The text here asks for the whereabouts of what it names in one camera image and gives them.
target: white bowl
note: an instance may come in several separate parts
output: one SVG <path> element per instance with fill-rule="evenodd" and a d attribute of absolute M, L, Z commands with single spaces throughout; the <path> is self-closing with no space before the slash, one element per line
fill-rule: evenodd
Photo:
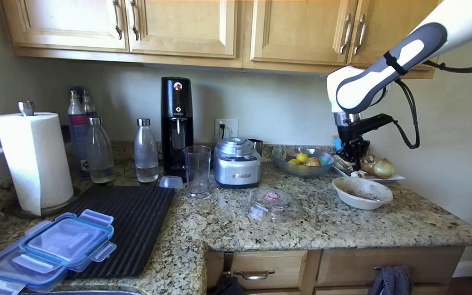
<path fill-rule="evenodd" d="M 339 177 L 333 180 L 333 187 L 340 200 L 349 206 L 363 210 L 374 210 L 393 200 L 393 193 L 385 185 L 357 177 Z"/>

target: cabinet handle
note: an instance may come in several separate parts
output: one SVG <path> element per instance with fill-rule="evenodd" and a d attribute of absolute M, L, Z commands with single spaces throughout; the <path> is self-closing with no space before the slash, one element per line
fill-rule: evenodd
<path fill-rule="evenodd" d="M 136 41 L 139 40 L 139 33 L 136 28 L 136 11 L 134 11 L 134 6 L 136 5 L 135 0 L 131 0 L 131 8 L 132 8 L 132 26 L 131 29 L 134 32 L 134 35 L 136 35 Z"/>
<path fill-rule="evenodd" d="M 343 54 L 343 49 L 345 49 L 345 47 L 349 44 L 349 41 L 351 41 L 351 14 L 347 15 L 345 18 L 345 23 L 347 24 L 347 30 L 345 31 L 345 40 L 343 41 L 343 45 L 340 47 L 340 54 Z"/>
<path fill-rule="evenodd" d="M 358 46 L 354 47 L 354 55 L 358 54 L 358 49 L 363 44 L 363 37 L 365 36 L 365 28 L 367 27 L 367 22 L 365 21 L 365 14 L 362 14 L 360 17 L 360 24 L 362 25 L 362 29 L 360 30 L 360 40 L 358 41 Z"/>
<path fill-rule="evenodd" d="M 121 40 L 121 30 L 118 22 L 118 0 L 112 0 L 112 5 L 114 6 L 114 14 L 116 15 L 116 25 L 114 26 L 114 28 L 116 29 L 116 32 L 118 32 L 118 35 L 120 36 Z"/>
<path fill-rule="evenodd" d="M 237 270 L 233 272 L 235 275 L 240 275 L 244 280 L 256 281 L 256 280 L 265 280 L 268 275 L 276 273 L 275 270 L 269 269 L 266 271 L 241 271 Z"/>

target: kitchen cabinet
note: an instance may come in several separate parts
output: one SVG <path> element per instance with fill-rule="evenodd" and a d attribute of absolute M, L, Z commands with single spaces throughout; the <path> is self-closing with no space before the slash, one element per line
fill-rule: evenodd
<path fill-rule="evenodd" d="M 408 265 L 414 295 L 443 295 L 464 247 L 234 252 L 231 272 L 256 295 L 365 295 L 377 266 Z M 207 288 L 221 277 L 223 252 L 207 257 Z M 266 271 L 273 270 L 264 276 Z M 245 280 L 239 273 L 258 280 Z"/>
<path fill-rule="evenodd" d="M 331 73 L 368 67 L 438 0 L 0 0 L 17 56 Z M 404 78 L 431 78 L 420 65 Z"/>
<path fill-rule="evenodd" d="M 236 57 L 236 0 L 126 2 L 131 52 Z"/>
<path fill-rule="evenodd" d="M 438 5 L 438 0 L 358 0 L 354 17 L 349 64 L 375 63 Z M 427 69 L 419 65 L 415 69 Z"/>
<path fill-rule="evenodd" d="M 1 0 L 13 45 L 127 52 L 122 0 Z"/>

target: onion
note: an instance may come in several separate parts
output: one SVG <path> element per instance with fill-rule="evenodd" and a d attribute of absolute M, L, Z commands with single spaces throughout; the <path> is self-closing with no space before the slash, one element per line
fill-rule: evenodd
<path fill-rule="evenodd" d="M 395 167 L 387 159 L 381 159 L 372 167 L 373 173 L 381 179 L 388 179 L 395 175 Z"/>

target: electrical outlet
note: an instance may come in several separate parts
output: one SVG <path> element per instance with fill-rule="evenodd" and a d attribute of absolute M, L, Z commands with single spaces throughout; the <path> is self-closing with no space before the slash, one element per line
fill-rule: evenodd
<path fill-rule="evenodd" d="M 225 131 L 220 128 L 225 124 Z M 222 138 L 238 136 L 238 119 L 215 119 L 214 121 L 214 139 L 216 142 Z"/>

